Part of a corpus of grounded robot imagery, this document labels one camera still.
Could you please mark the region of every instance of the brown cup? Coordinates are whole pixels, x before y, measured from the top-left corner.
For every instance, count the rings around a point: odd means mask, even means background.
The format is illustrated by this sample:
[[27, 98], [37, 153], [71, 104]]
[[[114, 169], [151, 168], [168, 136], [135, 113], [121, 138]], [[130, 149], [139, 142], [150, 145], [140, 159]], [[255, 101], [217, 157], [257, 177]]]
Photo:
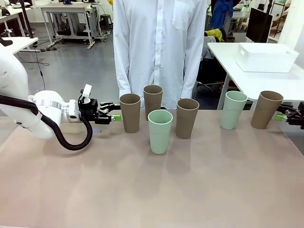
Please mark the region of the brown cup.
[[180, 139], [191, 137], [199, 105], [196, 100], [188, 98], [177, 102], [176, 136]]
[[150, 112], [161, 108], [162, 88], [158, 85], [147, 85], [143, 89], [143, 97], [146, 120], [148, 120], [148, 115]]
[[251, 120], [251, 126], [257, 129], [265, 129], [282, 101], [283, 96], [276, 92], [261, 92]]
[[122, 110], [125, 132], [138, 132], [141, 98], [136, 94], [125, 94], [120, 97], [119, 102]]

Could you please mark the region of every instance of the yellow object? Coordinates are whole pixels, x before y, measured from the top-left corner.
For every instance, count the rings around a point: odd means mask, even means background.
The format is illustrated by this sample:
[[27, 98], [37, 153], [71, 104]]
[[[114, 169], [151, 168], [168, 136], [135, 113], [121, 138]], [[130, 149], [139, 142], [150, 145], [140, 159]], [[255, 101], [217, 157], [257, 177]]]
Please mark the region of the yellow object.
[[205, 31], [207, 33], [207, 36], [209, 37], [216, 37], [220, 42], [225, 42], [223, 40], [223, 34], [222, 32], [217, 28], [209, 31]]

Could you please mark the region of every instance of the cup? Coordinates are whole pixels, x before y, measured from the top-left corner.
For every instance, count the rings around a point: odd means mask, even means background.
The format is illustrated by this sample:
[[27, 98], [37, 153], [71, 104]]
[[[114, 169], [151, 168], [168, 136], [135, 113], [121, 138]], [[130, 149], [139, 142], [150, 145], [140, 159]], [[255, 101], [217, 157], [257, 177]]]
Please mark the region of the cup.
[[257, 106], [251, 120], [251, 126], [265, 129], [283, 101], [283, 96], [273, 91], [263, 91], [257, 100]]
[[181, 99], [177, 102], [176, 136], [180, 139], [191, 137], [196, 114], [200, 104], [193, 99]]
[[149, 113], [149, 132], [151, 151], [163, 154], [168, 149], [173, 116], [166, 110], [154, 110]]
[[227, 130], [232, 130], [238, 123], [248, 97], [239, 91], [229, 91], [226, 93], [220, 126]]
[[136, 94], [125, 94], [119, 98], [119, 102], [122, 110], [125, 132], [138, 132], [141, 98]]
[[146, 120], [148, 120], [148, 115], [150, 112], [161, 108], [162, 88], [158, 85], [147, 85], [143, 89], [143, 97]]

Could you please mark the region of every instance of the cup rim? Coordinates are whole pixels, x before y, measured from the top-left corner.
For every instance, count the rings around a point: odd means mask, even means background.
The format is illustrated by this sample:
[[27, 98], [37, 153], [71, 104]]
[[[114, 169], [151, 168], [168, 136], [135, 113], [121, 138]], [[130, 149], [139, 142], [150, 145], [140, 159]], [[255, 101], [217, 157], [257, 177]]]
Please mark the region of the cup rim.
[[[179, 105], [179, 101], [182, 101], [182, 100], [192, 100], [192, 101], [195, 101], [195, 102], [197, 103], [198, 106], [197, 106], [196, 108], [193, 108], [193, 109], [183, 108], [183, 107], [181, 107], [181, 106]], [[182, 99], [178, 100], [178, 102], [177, 102], [177, 106], [178, 106], [180, 109], [187, 110], [187, 111], [196, 110], [196, 109], [198, 109], [198, 108], [200, 107], [199, 105], [200, 105], [200, 104], [199, 104], [199, 102], [198, 102], [197, 100], [194, 100], [194, 99], [191, 99], [191, 98], [182, 98]]]
[[[148, 86], [157, 86], [157, 87], [161, 88], [161, 91], [158, 92], [158, 93], [153, 93], [153, 94], [152, 94], [152, 93], [148, 93], [148, 92], [146, 92], [146, 91], [144, 90], [144, 89], [145, 89], [146, 87], [148, 87]], [[146, 94], [149, 94], [149, 95], [158, 95], [158, 94], [161, 94], [162, 91], [163, 91], [163, 89], [162, 89], [162, 87], [159, 86], [159, 85], [146, 85], [146, 86], [143, 88], [143, 92], [146, 93]]]
[[[167, 112], [167, 113], [169, 113], [170, 114], [170, 116], [171, 116], [171, 119], [168, 121], [168, 122], [166, 122], [166, 123], [156, 123], [156, 122], [154, 122], [154, 121], [152, 121], [151, 119], [150, 119], [150, 114], [151, 113], [154, 113], [154, 112]], [[168, 111], [166, 111], [166, 110], [163, 110], [163, 109], [157, 109], [157, 110], [154, 110], [154, 111], [152, 111], [152, 112], [150, 112], [149, 114], [148, 114], [148, 121], [150, 121], [151, 123], [153, 123], [153, 124], [157, 124], [157, 125], [166, 125], [166, 124], [168, 124], [168, 123], [170, 123], [170, 122], [172, 122], [172, 120], [173, 120], [173, 115], [170, 113], [170, 112], [168, 112]]]
[[[262, 95], [263, 92], [271, 92], [271, 93], [274, 93], [274, 94], [278, 94], [278, 95], [280, 95], [282, 97], [282, 99], [279, 99], [279, 100], [269, 99], [269, 98], [267, 98], [267, 97], [265, 97], [265, 96]], [[276, 101], [283, 101], [284, 100], [284, 97], [283, 97], [282, 94], [279, 94], [279, 93], [277, 93], [275, 91], [270, 91], [270, 90], [265, 90], [265, 91], [260, 92], [260, 96], [263, 97], [264, 99], [268, 100], [268, 101], [275, 101], [276, 102]]]
[[[121, 98], [122, 98], [123, 96], [125, 96], [125, 95], [135, 95], [135, 96], [137, 96], [137, 97], [139, 98], [139, 100], [136, 101], [135, 103], [125, 103], [125, 102], [122, 102], [122, 101], [121, 101]], [[122, 104], [125, 104], [125, 105], [134, 105], [134, 104], [137, 104], [137, 103], [140, 102], [140, 101], [141, 101], [141, 97], [138, 96], [137, 94], [124, 94], [124, 95], [122, 95], [122, 96], [119, 98], [119, 102], [121, 102]]]
[[[235, 100], [235, 99], [232, 99], [232, 98], [230, 98], [230, 97], [228, 97], [227, 96], [227, 94], [229, 94], [229, 93], [238, 93], [238, 94], [243, 94], [245, 97], [246, 97], [246, 99], [245, 100]], [[248, 96], [246, 95], [246, 94], [244, 94], [243, 92], [240, 92], [240, 91], [228, 91], [228, 92], [226, 92], [226, 98], [228, 98], [229, 100], [231, 100], [231, 101], [235, 101], [235, 102], [244, 102], [244, 101], [247, 101], [248, 100]]]

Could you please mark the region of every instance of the shirt sleeve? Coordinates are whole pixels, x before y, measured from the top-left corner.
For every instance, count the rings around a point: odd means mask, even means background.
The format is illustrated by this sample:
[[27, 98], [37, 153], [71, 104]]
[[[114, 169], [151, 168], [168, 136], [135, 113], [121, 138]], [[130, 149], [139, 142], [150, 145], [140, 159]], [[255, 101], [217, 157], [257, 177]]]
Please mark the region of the shirt sleeve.
[[184, 64], [185, 76], [180, 95], [181, 98], [191, 98], [192, 90], [198, 75], [200, 58], [204, 45], [206, 10], [206, 0], [199, 0], [194, 9], [192, 21], [188, 27]]
[[114, 27], [114, 59], [117, 83], [119, 87], [119, 97], [131, 93], [128, 81], [129, 60], [129, 37], [130, 28], [124, 10], [124, 0], [115, 0], [113, 4]]

